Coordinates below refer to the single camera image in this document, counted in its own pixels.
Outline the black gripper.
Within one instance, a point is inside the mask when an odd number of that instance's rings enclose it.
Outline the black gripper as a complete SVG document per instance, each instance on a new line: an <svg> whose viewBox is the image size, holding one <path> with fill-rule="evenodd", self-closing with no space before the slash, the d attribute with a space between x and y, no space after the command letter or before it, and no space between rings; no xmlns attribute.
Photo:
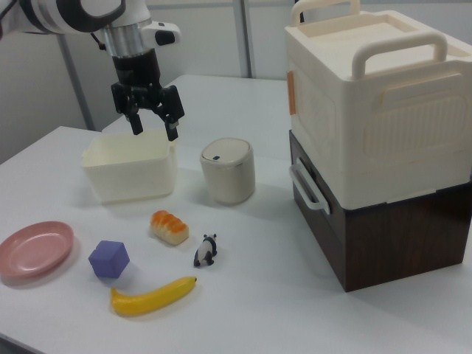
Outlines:
<svg viewBox="0 0 472 354"><path fill-rule="evenodd" d="M139 110L147 109L164 122L167 138L178 138L178 121L184 116L184 108L178 89L164 87L160 83L160 69L156 51L150 49L131 57L114 57L118 81L111 86L117 112L126 116L134 135L143 132Z"/></svg>

